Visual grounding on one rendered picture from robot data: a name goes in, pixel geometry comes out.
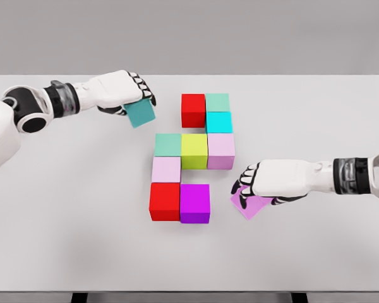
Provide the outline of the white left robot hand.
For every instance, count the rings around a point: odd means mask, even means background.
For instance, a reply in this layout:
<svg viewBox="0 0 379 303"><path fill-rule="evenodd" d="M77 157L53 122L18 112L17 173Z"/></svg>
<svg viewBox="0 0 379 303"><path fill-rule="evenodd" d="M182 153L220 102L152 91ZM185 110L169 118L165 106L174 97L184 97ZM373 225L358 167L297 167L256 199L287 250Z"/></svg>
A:
<svg viewBox="0 0 379 303"><path fill-rule="evenodd" d="M107 114L126 115L124 106L149 100L155 107L157 102L145 80L137 73L119 70L88 81L94 103L101 112Z"/></svg>

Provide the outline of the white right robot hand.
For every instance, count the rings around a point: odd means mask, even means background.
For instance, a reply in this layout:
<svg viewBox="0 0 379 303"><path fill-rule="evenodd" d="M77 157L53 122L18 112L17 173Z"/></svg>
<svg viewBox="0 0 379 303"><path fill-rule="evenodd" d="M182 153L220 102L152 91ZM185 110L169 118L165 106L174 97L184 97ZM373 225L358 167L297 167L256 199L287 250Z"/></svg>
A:
<svg viewBox="0 0 379 303"><path fill-rule="evenodd" d="M311 191L309 174L313 165L304 160L274 159L251 164L234 182L231 194L239 193L242 208L250 197L270 198L272 205L302 199Z"/></svg>

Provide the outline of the teal cube block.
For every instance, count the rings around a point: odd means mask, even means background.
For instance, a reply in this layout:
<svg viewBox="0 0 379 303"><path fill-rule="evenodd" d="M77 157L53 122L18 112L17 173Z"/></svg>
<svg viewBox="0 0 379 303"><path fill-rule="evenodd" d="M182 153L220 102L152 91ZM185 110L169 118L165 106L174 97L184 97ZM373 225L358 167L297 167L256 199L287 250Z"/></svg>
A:
<svg viewBox="0 0 379 303"><path fill-rule="evenodd" d="M138 128L155 119L153 105L149 99L142 99L131 104L125 104L123 107L134 128Z"/></svg>

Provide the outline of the orchid pink cube block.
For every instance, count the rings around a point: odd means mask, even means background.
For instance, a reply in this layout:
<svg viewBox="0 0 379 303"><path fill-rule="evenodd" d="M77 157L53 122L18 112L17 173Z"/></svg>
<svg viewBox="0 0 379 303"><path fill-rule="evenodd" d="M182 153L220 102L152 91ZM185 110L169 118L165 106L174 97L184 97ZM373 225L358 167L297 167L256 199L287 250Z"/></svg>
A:
<svg viewBox="0 0 379 303"><path fill-rule="evenodd" d="M266 198L266 197L261 197L261 196L250 196L246 200L247 207L243 209L241 206L239 197L240 197L240 192L246 188L248 187L241 186L236 191L236 193L231 196L231 202L247 220L251 220L264 207L266 207L267 205L271 203L272 198Z"/></svg>

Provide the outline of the pale pink cube block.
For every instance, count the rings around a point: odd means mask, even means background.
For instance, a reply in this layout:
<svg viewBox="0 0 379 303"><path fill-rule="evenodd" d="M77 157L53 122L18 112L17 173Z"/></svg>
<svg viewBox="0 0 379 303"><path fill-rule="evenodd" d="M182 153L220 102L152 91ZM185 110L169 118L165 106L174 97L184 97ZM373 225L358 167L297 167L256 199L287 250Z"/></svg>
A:
<svg viewBox="0 0 379 303"><path fill-rule="evenodd" d="M208 133L207 169L231 170L236 156L232 133Z"/></svg>
<svg viewBox="0 0 379 303"><path fill-rule="evenodd" d="M154 157L152 164L153 183L180 183L180 157Z"/></svg>

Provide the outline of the mint green cube block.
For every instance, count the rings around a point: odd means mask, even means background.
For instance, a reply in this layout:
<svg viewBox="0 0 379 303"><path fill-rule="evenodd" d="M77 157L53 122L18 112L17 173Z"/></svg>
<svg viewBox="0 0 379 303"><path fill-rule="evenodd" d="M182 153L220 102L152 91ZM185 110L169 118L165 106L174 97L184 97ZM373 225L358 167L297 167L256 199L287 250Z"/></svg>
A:
<svg viewBox="0 0 379 303"><path fill-rule="evenodd" d="M181 134L158 133L155 135L155 157L180 157Z"/></svg>
<svg viewBox="0 0 379 303"><path fill-rule="evenodd" d="M206 93L205 102L207 112L230 111L230 101L228 93Z"/></svg>

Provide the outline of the red cube block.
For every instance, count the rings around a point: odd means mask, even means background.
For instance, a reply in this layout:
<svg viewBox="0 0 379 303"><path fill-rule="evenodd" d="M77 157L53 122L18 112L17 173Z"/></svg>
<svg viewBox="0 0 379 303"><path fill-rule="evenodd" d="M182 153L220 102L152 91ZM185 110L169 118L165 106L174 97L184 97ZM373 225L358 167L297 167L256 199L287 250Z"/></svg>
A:
<svg viewBox="0 0 379 303"><path fill-rule="evenodd" d="M183 128L204 128L206 119L205 95L184 93L181 95L181 125Z"/></svg>
<svg viewBox="0 0 379 303"><path fill-rule="evenodd" d="M180 221L180 183L153 182L149 212L152 221Z"/></svg>

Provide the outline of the cyan cube block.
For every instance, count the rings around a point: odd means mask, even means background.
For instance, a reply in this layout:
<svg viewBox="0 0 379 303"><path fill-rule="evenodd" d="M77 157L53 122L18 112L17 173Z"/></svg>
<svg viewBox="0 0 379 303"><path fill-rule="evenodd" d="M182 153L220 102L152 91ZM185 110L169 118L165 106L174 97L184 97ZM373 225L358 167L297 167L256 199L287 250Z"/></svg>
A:
<svg viewBox="0 0 379 303"><path fill-rule="evenodd" d="M206 133L232 133L232 116L230 112L207 112Z"/></svg>

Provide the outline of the magenta purple cube block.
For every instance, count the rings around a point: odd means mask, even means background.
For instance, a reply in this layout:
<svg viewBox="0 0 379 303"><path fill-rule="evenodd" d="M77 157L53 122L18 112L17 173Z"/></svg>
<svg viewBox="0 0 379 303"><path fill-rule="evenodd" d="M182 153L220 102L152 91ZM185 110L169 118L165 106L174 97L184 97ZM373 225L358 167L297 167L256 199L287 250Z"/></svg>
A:
<svg viewBox="0 0 379 303"><path fill-rule="evenodd" d="M203 223L210 221L210 187L208 184L181 184L180 222Z"/></svg>

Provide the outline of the yellow-green cube block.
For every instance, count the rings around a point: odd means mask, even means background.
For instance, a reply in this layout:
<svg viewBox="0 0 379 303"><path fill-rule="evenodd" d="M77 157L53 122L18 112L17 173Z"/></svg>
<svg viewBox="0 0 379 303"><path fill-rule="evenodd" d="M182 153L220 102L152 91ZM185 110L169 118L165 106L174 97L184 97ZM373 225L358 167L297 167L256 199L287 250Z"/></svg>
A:
<svg viewBox="0 0 379 303"><path fill-rule="evenodd" d="M206 134L181 135L181 168L183 170L204 170L208 162L208 141Z"/></svg>

